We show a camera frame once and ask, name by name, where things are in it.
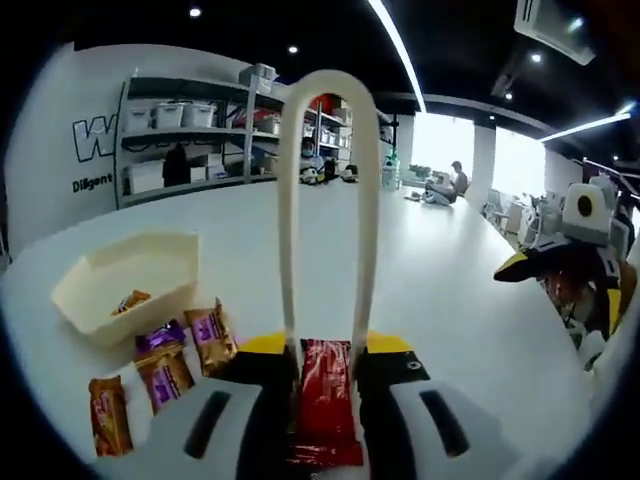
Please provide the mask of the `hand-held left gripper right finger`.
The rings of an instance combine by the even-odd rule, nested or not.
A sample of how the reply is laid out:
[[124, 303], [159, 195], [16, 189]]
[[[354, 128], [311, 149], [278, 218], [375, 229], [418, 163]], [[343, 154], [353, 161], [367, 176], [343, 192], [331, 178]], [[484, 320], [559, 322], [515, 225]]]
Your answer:
[[509, 479], [522, 458], [495, 416], [397, 336], [356, 334], [355, 381], [373, 479]]

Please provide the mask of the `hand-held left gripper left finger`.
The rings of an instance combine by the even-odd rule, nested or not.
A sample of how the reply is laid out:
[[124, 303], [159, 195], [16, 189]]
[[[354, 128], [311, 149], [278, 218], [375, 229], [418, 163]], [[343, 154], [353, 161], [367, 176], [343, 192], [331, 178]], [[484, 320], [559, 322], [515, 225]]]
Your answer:
[[103, 479], [285, 479], [295, 359], [282, 332], [242, 343], [150, 422], [133, 452], [94, 465]]

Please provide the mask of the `person's right hand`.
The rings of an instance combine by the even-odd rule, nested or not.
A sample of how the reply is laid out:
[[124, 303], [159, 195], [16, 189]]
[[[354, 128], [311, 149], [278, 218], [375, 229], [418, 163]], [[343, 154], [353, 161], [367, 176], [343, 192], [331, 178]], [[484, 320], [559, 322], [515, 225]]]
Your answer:
[[563, 320], [584, 324], [595, 313], [595, 290], [577, 275], [568, 271], [550, 273], [542, 284]]

